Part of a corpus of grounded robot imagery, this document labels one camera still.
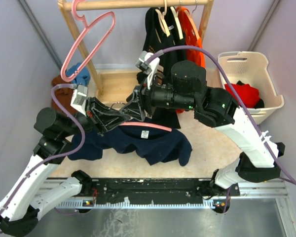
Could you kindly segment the navy blue t shirt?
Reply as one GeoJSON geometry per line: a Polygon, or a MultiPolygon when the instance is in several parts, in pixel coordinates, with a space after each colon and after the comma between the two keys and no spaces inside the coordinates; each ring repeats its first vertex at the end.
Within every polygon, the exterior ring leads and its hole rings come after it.
{"type": "Polygon", "coordinates": [[[191,143],[176,129],[165,131],[151,127],[118,126],[104,135],[98,135],[96,131],[87,132],[83,146],[69,155],[69,159],[98,160],[107,149],[114,149],[118,154],[135,152],[149,165],[178,160],[180,166],[185,166],[192,153],[191,143]]]}

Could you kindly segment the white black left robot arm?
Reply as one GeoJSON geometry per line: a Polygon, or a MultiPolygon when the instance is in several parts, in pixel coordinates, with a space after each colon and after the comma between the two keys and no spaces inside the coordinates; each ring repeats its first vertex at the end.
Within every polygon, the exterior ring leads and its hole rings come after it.
{"type": "Polygon", "coordinates": [[[73,196],[87,196],[93,190],[92,179],[85,172],[75,171],[59,186],[36,197],[41,185],[62,163],[76,153],[85,142],[87,131],[102,135],[132,116],[102,104],[95,97],[72,105],[75,115],[44,108],[34,124],[42,134],[26,169],[10,192],[0,201],[0,231],[13,237],[24,237],[38,221],[58,204],[73,196]]]}

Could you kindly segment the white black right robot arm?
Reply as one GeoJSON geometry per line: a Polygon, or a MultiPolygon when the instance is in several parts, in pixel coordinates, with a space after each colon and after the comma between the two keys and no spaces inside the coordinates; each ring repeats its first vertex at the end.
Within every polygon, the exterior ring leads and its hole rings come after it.
{"type": "Polygon", "coordinates": [[[207,86],[205,68],[188,60],[174,64],[170,84],[151,81],[136,86],[120,112],[143,121],[157,108],[193,111],[197,121],[223,133],[241,149],[234,162],[214,171],[210,182],[214,194],[220,196],[241,181],[260,183],[280,177],[275,159],[283,155],[284,144],[263,138],[227,90],[207,86]]]}

